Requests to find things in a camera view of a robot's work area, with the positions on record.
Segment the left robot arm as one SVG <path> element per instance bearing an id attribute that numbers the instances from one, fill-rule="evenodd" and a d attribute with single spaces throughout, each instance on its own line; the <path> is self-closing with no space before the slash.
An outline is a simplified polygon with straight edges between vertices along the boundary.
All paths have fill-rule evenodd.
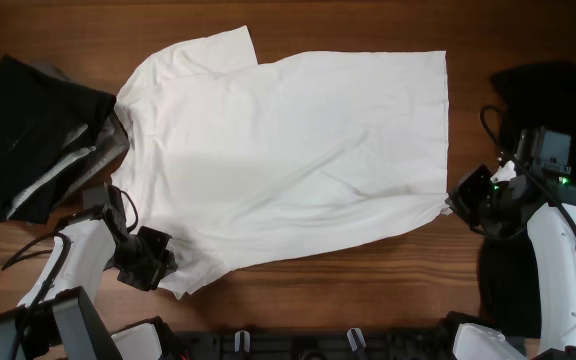
<path id="1" fill-rule="evenodd" d="M 94 306 L 105 270 L 140 291 L 177 269 L 170 235 L 126 220 L 127 193 L 104 184 L 83 192 L 83 210 L 59 220 L 54 246 L 31 290 L 0 313 L 0 360 L 35 359 L 58 345 L 69 359 L 184 359 L 183 343 L 159 317 L 108 331 Z"/>

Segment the white t-shirt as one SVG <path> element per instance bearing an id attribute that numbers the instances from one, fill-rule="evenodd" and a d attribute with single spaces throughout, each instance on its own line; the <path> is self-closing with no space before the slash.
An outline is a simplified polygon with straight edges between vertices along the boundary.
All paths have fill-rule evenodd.
<path id="1" fill-rule="evenodd" d="M 407 233 L 446 209 L 446 55 L 311 51 L 261 64 L 246 27 L 173 44 L 120 89 L 113 173 L 168 233 L 176 296 L 227 273 Z"/>

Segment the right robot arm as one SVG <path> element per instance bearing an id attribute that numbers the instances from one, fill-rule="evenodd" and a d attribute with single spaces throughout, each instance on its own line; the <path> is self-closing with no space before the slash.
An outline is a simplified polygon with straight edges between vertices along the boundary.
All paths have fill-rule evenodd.
<path id="1" fill-rule="evenodd" d="M 537 266 L 543 355 L 576 357 L 576 185 L 570 136 L 523 130 L 515 154 L 491 173 L 480 166 L 449 193 L 447 204 L 490 240 L 524 235 Z"/>

